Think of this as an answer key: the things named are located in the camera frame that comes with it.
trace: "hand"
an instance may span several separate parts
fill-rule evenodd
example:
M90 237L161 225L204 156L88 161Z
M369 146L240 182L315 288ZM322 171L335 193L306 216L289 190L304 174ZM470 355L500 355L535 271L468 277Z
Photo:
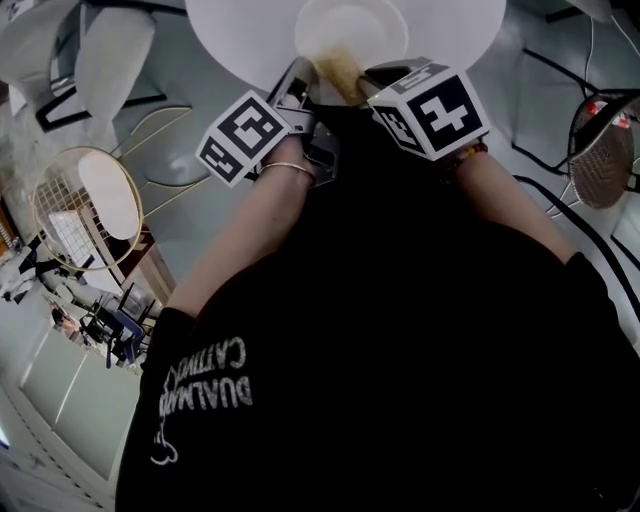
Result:
M314 176L316 174L313 164L304 156L302 149L302 139L298 135L289 135L271 150L265 159L264 165L283 162L304 167Z

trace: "gray floor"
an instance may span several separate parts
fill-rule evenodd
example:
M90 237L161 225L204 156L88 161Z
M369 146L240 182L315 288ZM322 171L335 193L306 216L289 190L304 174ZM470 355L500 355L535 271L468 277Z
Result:
M171 3L181 5L181 0ZM469 71L494 125L488 140L491 153L512 173L533 177L557 195L562 193L566 182L513 152L510 143L516 138L520 145L549 163L557 163L566 156L569 126L582 101L581 91L574 82L521 53L526 45L577 74L584 73L589 49L589 19L580 16L547 25L542 18L544 13L566 6L561 0L510 0L504 25L494 44ZM631 27L629 20L622 14L618 17L625 30L640 44L640 34ZM138 185L144 184L146 177L184 184L206 176L205 169L193 156L196 146L209 124L247 89L247 85L226 72L204 50L186 18L157 14L156 19L158 30L141 82L151 83L167 94L166 105L191 105L194 111L137 150L125 164ZM589 74L592 83L599 87L640 86L640 58L615 26L596 23L595 43ZM124 138L146 112L158 106L161 105L121 113L115 122L117 138ZM27 131L33 129L28 120L22 122L25 124ZM0 128L4 130L6 126L3 124ZM58 139L58 143L52 144L48 137L38 137L36 142L40 141L48 148L46 153L51 153L49 149L53 148L50 146L58 150L65 145L77 145L74 138L84 140L85 133L90 133L86 127L80 132L75 130L67 136L55 135L63 139L61 143ZM40 164L40 159L35 159L30 166L16 163L16 167L37 168ZM147 219L176 280L186 274L209 240L219 232L248 187L249 184L244 183L229 190L217 179L211 179ZM549 207L537 193L531 193L545 209ZM146 210L168 197L167 194L165 190L145 188ZM574 200L575 196L569 191L565 202ZM596 212L583 205L577 205L575 210L608 237L625 203L626 199L623 199L607 211ZM557 220L601 268L591 242L563 217ZM624 309L625 301L619 286L612 283L610 289L619 310Z

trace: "floor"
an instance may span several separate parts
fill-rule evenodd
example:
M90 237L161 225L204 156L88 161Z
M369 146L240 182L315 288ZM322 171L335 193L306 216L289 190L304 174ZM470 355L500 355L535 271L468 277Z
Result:
M180 6L182 0L173 0ZM511 140L536 153L549 163L566 156L569 126L582 101L579 87L556 71L525 58L524 46L539 52L577 74L584 74L589 50L590 21L586 16L547 25L542 15L566 7L562 0L509 0L503 27L494 44L470 70L469 75L491 118L494 129L488 139L490 151L514 174L530 176L560 196L566 182L550 175L534 163L513 152ZM619 14L623 28L640 44L640 34ZM169 98L166 106L190 105L193 113L153 141L145 144L125 161L136 183L147 178L170 184L185 184L206 176L193 156L202 134L227 106L248 86L224 70L204 50L186 18L157 14L157 34L141 82L152 84ZM595 49L589 80L599 87L640 86L640 58L613 25L595 26ZM12 119L7 107L0 107L0 184L9 185L7 202L17 217L20 230L33 230L28 215L28 191L38 170L56 152L79 144L111 150L143 115L163 105L138 107L121 113L114 123L115 133L95 133L91 123L67 127L47 136L41 133L29 112ZM218 180L208 180L166 208L146 219L160 251L179 281L219 232L235 204L246 194L249 183L229 190ZM150 211L173 194L146 187L145 209ZM545 208L549 203L536 192L531 194ZM570 190L565 203L575 200ZM601 234L613 231L626 199L607 211L594 211L583 205L574 209ZM556 219L568 236L598 266L610 283L621 322L632 339L637 331L629 316L626 299L592 243L564 217Z

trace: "cable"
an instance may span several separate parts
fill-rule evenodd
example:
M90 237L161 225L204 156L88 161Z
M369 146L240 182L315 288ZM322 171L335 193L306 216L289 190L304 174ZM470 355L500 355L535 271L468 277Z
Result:
M562 191L562 194L560 195L560 201L562 201L564 199L564 195L567 193L567 190L569 190L569 185L571 185L570 181L567 181L567 184L564 187L564 190ZM556 207L555 204L551 203L551 206L549 206L549 209L545 212L547 215L549 213L551 213L551 210L553 210Z
M531 178L527 178L525 176L514 176L520 183L525 183L530 185L538 190L544 197L546 197L549 201L554 203L558 210L564 213L567 218L573 222L582 232L587 235L591 241L596 245L596 247L600 250L604 259L607 260L607 263L613 270L613 273L618 278L618 281L622 285L627 297L629 298L629 302L631 303L631 307L633 308L633 312L635 313L638 320L640 320L640 301L638 301L638 297L633 291L631 284L629 283L629 279L627 278L624 270L620 266L620 262L616 258L613 251L605 242L602 237L598 234L598 232L593 229L580 215L574 212L571 208L567 207L562 201L559 201L556 196L554 196L551 191L540 185L537 181L532 180Z
M593 18L589 17L589 19L591 20L591 47L589 48L589 57L587 57L587 63L585 64L585 67L584 67L585 82L589 81L589 66L591 64L591 57L593 57L593 47L595 45L595 36L596 36L596 29L595 29L595 23L593 21ZM582 88L582 94L584 96L584 99L587 99L587 91L584 87Z
M640 51L638 51L638 47L634 44L633 40L629 37L629 35L622 29L622 27L618 23L618 20L616 19L616 17L613 14L611 15L611 19L616 24L616 27L618 27L618 30L622 33L622 35L625 37L625 39L627 41L629 41L629 44L631 45L633 50L636 52L636 55L638 57L640 57Z

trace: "black t-shirt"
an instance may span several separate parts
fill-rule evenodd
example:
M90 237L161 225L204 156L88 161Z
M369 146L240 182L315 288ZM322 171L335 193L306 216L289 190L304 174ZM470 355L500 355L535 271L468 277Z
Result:
M628 504L640 361L587 260L352 183L197 320L163 311L117 509Z

